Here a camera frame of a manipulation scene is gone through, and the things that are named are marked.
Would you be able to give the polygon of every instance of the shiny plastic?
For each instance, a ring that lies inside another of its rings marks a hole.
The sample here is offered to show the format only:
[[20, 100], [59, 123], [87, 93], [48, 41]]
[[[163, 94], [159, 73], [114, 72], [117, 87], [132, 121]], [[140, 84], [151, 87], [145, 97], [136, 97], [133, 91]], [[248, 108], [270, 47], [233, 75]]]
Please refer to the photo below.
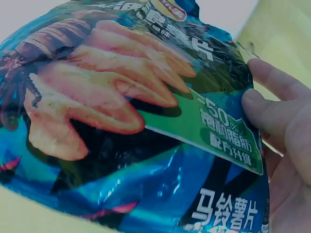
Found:
[[252, 76], [194, 0], [71, 1], [0, 46], [0, 181], [126, 233], [268, 233]]

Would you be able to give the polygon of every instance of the plastic wrapper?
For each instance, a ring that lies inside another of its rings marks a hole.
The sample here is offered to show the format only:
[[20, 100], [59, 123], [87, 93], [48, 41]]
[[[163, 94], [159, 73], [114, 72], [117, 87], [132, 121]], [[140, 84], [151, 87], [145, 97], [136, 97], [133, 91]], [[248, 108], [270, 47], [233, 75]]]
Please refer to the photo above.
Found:
[[6, 188], [120, 232], [269, 232], [252, 76], [194, 0], [71, 1], [0, 50]]

